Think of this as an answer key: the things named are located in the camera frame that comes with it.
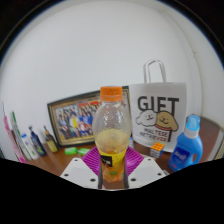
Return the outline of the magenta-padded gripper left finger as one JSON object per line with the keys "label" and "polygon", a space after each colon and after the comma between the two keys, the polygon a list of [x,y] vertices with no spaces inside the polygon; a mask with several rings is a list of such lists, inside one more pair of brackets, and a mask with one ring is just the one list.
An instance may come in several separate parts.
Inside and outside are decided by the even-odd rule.
{"label": "magenta-padded gripper left finger", "polygon": [[61,178],[84,188],[102,188],[101,158],[96,147],[82,158],[73,158],[60,175]]}

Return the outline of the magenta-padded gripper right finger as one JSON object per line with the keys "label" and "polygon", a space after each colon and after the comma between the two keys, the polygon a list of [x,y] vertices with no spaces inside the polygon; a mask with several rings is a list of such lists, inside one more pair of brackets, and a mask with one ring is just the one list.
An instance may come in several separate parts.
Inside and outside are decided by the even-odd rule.
{"label": "magenta-padded gripper right finger", "polygon": [[165,177],[165,173],[155,160],[129,147],[124,158],[124,187],[134,189],[143,187]]}

